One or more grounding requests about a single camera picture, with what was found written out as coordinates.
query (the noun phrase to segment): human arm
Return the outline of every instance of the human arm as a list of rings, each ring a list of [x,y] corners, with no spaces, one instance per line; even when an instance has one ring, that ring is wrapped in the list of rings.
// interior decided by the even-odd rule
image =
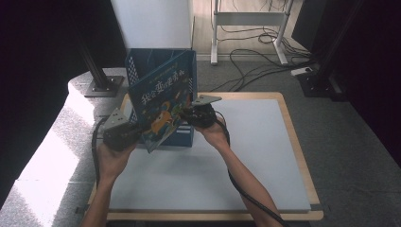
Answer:
[[[254,177],[251,171],[242,164],[242,162],[231,150],[221,126],[215,123],[210,128],[196,128],[196,130],[202,133],[206,141],[218,151],[239,187],[279,216],[278,210],[269,192],[266,190],[263,184]],[[259,207],[248,201],[248,199],[244,198],[243,196],[241,196],[241,199],[243,200],[258,227],[281,226],[279,222],[277,222]]]
[[[100,180],[91,206],[80,224],[81,227],[106,226],[114,182],[126,167],[130,154],[135,147],[136,144],[125,148],[123,151],[114,151],[105,144],[97,147]]]

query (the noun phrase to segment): forearm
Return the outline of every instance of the forearm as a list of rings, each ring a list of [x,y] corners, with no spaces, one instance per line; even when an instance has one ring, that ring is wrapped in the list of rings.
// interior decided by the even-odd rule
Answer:
[[[110,196],[112,195],[113,181],[101,181],[96,190],[91,206],[86,212],[81,227],[106,226],[109,212]]]
[[[277,208],[272,200],[269,192],[260,183],[251,171],[246,168],[242,162],[236,157],[229,146],[217,147],[218,152],[227,165],[231,175],[237,184],[247,192],[251,197],[268,207],[271,211],[279,215]],[[253,203],[241,196],[244,204],[253,216],[257,226],[281,226],[272,217],[266,214],[263,210],[255,206]]]

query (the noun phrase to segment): human hand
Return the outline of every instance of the human hand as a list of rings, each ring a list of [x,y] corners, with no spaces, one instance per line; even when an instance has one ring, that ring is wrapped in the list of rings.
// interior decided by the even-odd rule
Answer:
[[[114,183],[115,179],[117,179],[127,166],[130,154],[135,147],[136,144],[133,144],[123,151],[112,150],[103,143],[97,147],[101,183]]]
[[[218,120],[225,125],[225,122],[221,117],[218,117]],[[206,129],[195,127],[195,130],[199,131],[204,136],[206,141],[217,150],[220,150],[224,147],[229,147],[224,130],[218,123],[215,123]]]

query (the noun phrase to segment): blue box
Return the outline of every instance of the blue box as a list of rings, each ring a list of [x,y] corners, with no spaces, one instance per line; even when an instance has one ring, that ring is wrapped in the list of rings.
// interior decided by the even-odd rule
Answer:
[[[151,71],[157,69],[159,66],[165,64],[171,58],[183,53],[184,51],[185,50],[180,49],[130,49],[125,61],[129,86],[133,85],[137,80],[147,76]],[[189,74],[192,79],[189,90],[192,93],[191,101],[193,101],[198,97],[197,60],[195,51],[191,51],[190,62]],[[130,117],[130,122],[134,123],[134,121],[133,117]],[[161,145],[192,147],[193,136],[194,128],[184,123]]]

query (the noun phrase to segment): gray floor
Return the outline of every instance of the gray floor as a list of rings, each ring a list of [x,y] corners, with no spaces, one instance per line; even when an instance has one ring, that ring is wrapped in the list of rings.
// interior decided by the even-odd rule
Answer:
[[[238,66],[248,72],[261,64],[240,61]],[[125,69],[105,72],[126,74]],[[199,61],[198,78],[199,91],[208,92],[239,74],[229,61],[218,66]],[[125,80],[116,98],[84,98],[90,81],[89,73],[71,80],[69,99],[0,211],[0,226],[80,223],[77,208],[85,206],[95,181],[90,150],[94,122],[118,107],[127,89]],[[265,76],[242,91],[280,92],[288,105],[324,210],[322,220],[293,226],[401,226],[401,170],[350,103],[304,97],[289,72]],[[249,222],[140,222],[136,226],[144,225],[252,226]]]

